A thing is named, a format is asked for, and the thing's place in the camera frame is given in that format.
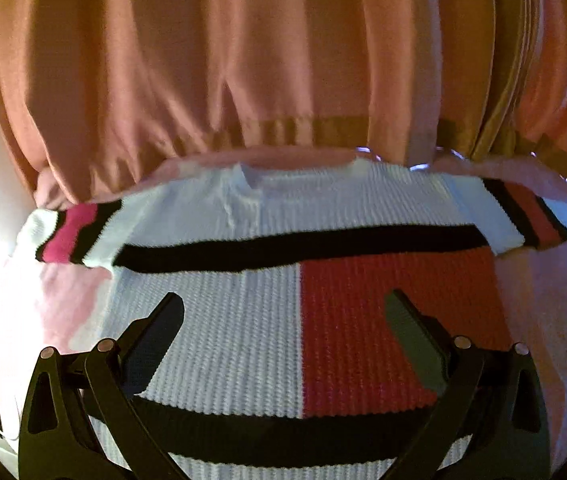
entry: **color block sweater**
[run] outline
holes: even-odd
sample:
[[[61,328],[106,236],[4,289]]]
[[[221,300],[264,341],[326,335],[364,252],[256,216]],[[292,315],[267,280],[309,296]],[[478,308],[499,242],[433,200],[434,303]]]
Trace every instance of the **color block sweater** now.
[[[505,350],[494,256],[565,240],[567,205],[522,186],[358,159],[238,164],[38,210],[17,253],[110,269],[103,337],[166,292],[183,298],[183,327],[133,403],[191,478],[377,479],[436,402],[385,322],[385,295],[401,288],[452,335]],[[444,464],[463,455],[481,409],[479,399]]]

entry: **screw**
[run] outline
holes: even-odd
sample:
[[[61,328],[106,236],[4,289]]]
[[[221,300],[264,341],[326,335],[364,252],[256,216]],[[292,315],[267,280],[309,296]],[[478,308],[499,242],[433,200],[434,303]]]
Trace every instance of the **screw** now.
[[[464,335],[457,335],[454,338],[454,346],[461,348],[462,350],[467,350],[472,346],[472,341],[465,337]]]
[[[100,352],[109,352],[114,348],[114,341],[112,339],[101,339],[96,348]]]
[[[41,359],[49,359],[54,355],[54,348],[51,346],[46,346],[41,350]]]
[[[519,355],[528,355],[530,353],[530,350],[525,343],[517,343],[515,345],[515,352],[517,352]]]

